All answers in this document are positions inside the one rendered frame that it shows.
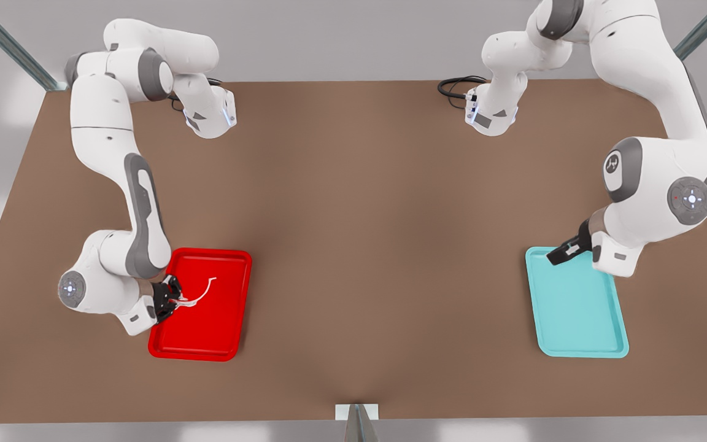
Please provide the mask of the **red tray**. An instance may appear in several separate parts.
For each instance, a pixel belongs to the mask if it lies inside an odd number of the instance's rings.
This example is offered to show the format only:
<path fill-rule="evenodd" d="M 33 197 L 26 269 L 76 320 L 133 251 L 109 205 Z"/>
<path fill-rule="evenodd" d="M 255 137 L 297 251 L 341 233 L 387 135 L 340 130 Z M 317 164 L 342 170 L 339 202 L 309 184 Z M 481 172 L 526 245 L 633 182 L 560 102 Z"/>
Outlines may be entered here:
<path fill-rule="evenodd" d="M 179 248 L 168 274 L 182 299 L 168 319 L 152 327 L 147 348 L 157 358 L 225 362 L 239 349 L 252 258 L 239 250 Z"/>

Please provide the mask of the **light blue tray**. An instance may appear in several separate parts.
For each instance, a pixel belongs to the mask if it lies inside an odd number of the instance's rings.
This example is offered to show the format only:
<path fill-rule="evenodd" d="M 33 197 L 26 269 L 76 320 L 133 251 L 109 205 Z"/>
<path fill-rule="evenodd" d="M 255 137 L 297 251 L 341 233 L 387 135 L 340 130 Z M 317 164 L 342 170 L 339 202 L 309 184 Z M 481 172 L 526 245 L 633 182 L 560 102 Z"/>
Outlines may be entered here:
<path fill-rule="evenodd" d="M 554 266 L 550 251 L 525 253 L 539 349 L 550 357 L 625 357 L 630 347 L 614 277 L 592 268 L 591 252 Z"/>

